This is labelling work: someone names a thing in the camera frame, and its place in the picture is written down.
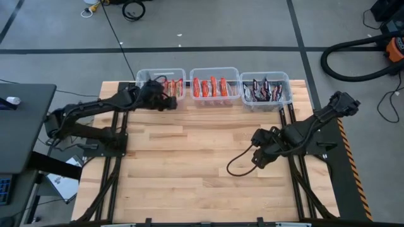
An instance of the shop vacuum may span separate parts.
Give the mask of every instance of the shop vacuum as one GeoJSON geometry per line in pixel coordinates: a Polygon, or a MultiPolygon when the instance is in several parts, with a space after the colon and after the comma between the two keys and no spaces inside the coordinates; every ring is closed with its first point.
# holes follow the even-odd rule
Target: shop vacuum
{"type": "Polygon", "coordinates": [[[386,74],[396,75],[404,69],[404,1],[402,0],[378,0],[370,9],[375,20],[384,20],[379,27],[382,35],[371,38],[364,38],[350,42],[328,47],[320,58],[320,64],[323,71],[331,77],[346,82],[363,82],[376,79],[386,74]],[[391,62],[390,66],[363,76],[344,76],[334,72],[327,63],[328,56],[337,50],[357,45],[371,44],[375,42],[377,46],[384,50],[386,56],[391,62]]]}

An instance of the wooden table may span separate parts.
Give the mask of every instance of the wooden table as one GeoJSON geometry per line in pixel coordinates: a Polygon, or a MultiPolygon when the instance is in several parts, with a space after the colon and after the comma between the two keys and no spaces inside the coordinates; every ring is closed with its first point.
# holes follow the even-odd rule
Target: wooden table
{"type": "MultiPolygon", "coordinates": [[[[312,114],[305,81],[290,84],[297,120],[304,120],[312,114]]],[[[104,82],[100,98],[112,96],[117,86],[118,82],[104,82]]],[[[251,144],[257,128],[281,126],[279,113],[243,111],[241,100],[233,107],[198,108],[189,91],[185,104],[184,110],[130,113],[128,153],[122,160],[114,222],[144,223],[146,218],[154,223],[254,222],[257,217],[297,221],[286,158],[279,157],[245,177],[226,172],[227,163],[251,144]]],[[[96,116],[93,126],[110,126],[112,114],[96,116]]],[[[252,156],[253,150],[234,162],[231,170],[249,170],[252,156]]],[[[337,216],[326,164],[313,157],[306,157],[306,163],[313,191],[337,216]]],[[[95,158],[83,170],[72,219],[80,217],[97,195],[103,166],[104,158],[95,158]]],[[[103,218],[109,195],[105,198],[103,218]]],[[[302,198],[308,217],[306,196],[302,198]]]]}

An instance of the butcher block table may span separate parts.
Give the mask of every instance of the butcher block table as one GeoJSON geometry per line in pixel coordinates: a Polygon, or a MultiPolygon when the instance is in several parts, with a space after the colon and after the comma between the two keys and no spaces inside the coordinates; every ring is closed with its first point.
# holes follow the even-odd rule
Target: butcher block table
{"type": "MultiPolygon", "coordinates": [[[[103,82],[100,98],[116,93],[118,84],[103,82]]],[[[312,114],[305,81],[291,80],[290,85],[296,118],[304,120],[312,114]]],[[[154,223],[255,222],[257,217],[298,221],[286,158],[279,157],[245,177],[226,172],[227,163],[249,147],[256,129],[281,128],[279,113],[247,112],[241,99],[232,107],[200,108],[189,88],[184,102],[183,110],[129,113],[128,150],[119,174],[114,222],[144,223],[146,218],[154,223]]],[[[93,126],[110,126],[112,115],[97,115],[93,126]]],[[[230,170],[250,170],[253,152],[233,162],[230,170]]],[[[72,219],[79,218],[98,194],[104,161],[95,158],[84,168],[72,219]]],[[[306,164],[313,191],[338,216],[326,164],[310,156],[306,164]]],[[[306,196],[302,199],[308,217],[306,196]]],[[[109,194],[104,200],[104,219],[108,202],[109,194]]]]}

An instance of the black vacuum hose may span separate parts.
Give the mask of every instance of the black vacuum hose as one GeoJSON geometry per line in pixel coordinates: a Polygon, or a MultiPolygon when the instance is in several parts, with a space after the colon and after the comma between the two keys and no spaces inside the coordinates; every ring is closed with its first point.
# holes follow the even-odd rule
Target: black vacuum hose
{"type": "Polygon", "coordinates": [[[393,38],[393,37],[404,37],[404,32],[391,32],[391,33],[387,33],[384,35],[377,35],[377,36],[371,37],[371,38],[364,38],[361,40],[344,42],[344,43],[340,43],[340,44],[336,44],[334,46],[328,47],[321,56],[321,59],[320,59],[321,67],[323,68],[324,72],[326,74],[330,75],[332,78],[335,78],[340,81],[346,81],[346,82],[368,81],[371,79],[379,78],[388,73],[397,73],[398,71],[400,71],[401,69],[404,68],[404,59],[401,59],[398,62],[392,63],[392,65],[390,65],[389,67],[386,67],[380,71],[370,73],[368,75],[363,75],[363,76],[344,76],[344,75],[338,74],[338,73],[334,72],[334,70],[332,70],[327,63],[327,58],[328,58],[329,54],[334,51],[337,51],[337,50],[340,50],[343,48],[347,48],[347,47],[353,47],[356,45],[371,44],[371,43],[379,41],[379,40],[385,40],[385,39],[389,39],[389,38],[393,38]]]}

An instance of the keyboard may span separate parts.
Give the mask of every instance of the keyboard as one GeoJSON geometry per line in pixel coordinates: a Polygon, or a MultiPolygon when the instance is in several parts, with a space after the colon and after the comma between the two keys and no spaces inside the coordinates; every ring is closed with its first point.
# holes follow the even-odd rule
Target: keyboard
{"type": "Polygon", "coordinates": [[[8,205],[10,202],[13,177],[12,174],[0,173],[0,206],[8,205]]]}

